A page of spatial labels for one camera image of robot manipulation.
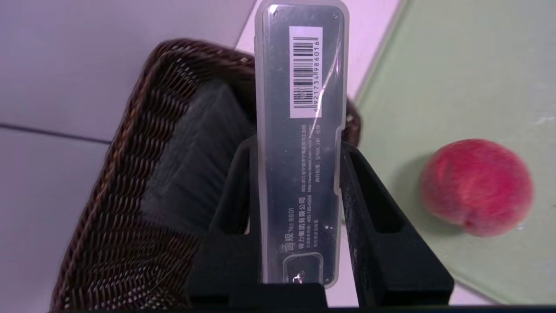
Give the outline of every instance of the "wicker basket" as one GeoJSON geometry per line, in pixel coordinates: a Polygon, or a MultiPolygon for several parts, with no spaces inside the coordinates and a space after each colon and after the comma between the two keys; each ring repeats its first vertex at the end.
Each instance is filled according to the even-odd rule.
{"type": "MultiPolygon", "coordinates": [[[[254,58],[209,43],[172,40],[149,56],[79,220],[51,310],[186,309],[183,283],[200,238],[140,219],[146,181],[199,84],[218,77],[255,120],[254,58]]],[[[344,139],[359,142],[349,105],[344,139]]]]}

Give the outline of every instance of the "peach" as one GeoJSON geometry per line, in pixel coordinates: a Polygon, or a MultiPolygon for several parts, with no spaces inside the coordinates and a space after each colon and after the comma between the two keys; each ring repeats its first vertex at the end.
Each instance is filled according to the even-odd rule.
{"type": "Polygon", "coordinates": [[[426,164],[420,184],[430,213],[479,237],[513,229],[533,202],[533,183],[523,161],[483,139],[440,148],[426,164]]]}

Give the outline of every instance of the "clear plastic case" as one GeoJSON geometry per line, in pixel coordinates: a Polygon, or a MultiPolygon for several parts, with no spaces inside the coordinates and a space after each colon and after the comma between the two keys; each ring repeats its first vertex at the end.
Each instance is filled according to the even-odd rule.
{"type": "Polygon", "coordinates": [[[265,283],[337,280],[349,14],[336,0],[264,1],[255,18],[265,283]]]}

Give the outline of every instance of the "barcode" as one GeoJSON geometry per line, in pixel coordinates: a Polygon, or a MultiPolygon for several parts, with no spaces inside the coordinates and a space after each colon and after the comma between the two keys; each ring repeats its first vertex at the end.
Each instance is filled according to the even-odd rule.
{"type": "Polygon", "coordinates": [[[290,118],[321,118],[322,27],[290,26],[290,118]]]}

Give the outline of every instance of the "green surface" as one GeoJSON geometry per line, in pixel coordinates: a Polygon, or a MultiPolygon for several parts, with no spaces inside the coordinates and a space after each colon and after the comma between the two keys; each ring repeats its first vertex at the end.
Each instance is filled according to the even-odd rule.
{"type": "Polygon", "coordinates": [[[556,302],[556,1],[406,2],[360,98],[361,151],[454,277],[503,302],[556,302]],[[497,141],[527,163],[534,208],[493,238],[428,215],[418,177],[441,146],[497,141]]]}

